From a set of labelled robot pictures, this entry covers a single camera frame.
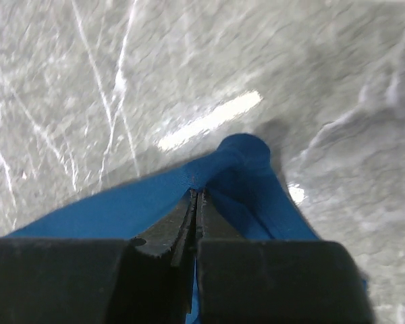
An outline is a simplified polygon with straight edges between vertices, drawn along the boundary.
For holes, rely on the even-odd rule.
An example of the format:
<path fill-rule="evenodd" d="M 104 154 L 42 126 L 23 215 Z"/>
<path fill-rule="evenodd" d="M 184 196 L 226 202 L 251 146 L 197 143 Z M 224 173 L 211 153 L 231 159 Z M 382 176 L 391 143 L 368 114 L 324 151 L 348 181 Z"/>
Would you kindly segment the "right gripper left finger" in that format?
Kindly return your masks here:
<path fill-rule="evenodd" d="M 0 323 L 184 323 L 196 193 L 139 236 L 0 238 Z"/>

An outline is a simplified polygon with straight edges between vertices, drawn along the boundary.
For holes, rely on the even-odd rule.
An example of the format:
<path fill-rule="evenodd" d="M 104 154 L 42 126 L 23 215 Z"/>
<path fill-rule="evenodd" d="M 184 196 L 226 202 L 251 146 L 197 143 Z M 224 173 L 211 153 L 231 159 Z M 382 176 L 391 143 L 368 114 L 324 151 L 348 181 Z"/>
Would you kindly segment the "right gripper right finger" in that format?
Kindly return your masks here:
<path fill-rule="evenodd" d="M 374 323 L 360 271 L 332 241 L 247 240 L 197 196 L 202 323 Z"/>

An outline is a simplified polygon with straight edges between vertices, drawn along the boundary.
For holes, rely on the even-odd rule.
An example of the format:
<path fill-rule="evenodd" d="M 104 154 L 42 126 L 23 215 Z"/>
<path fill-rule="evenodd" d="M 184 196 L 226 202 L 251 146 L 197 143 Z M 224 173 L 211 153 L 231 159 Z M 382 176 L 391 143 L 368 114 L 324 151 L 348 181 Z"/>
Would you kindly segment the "blue t-shirt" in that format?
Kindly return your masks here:
<path fill-rule="evenodd" d="M 235 134 L 212 153 L 164 173 L 113 188 L 53 211 L 9 238 L 129 240 L 164 219 L 183 195 L 207 192 L 226 223 L 247 240 L 324 241 L 304 220 L 271 168 L 269 147 L 256 136 Z M 192 310 L 199 317 L 195 220 Z"/>

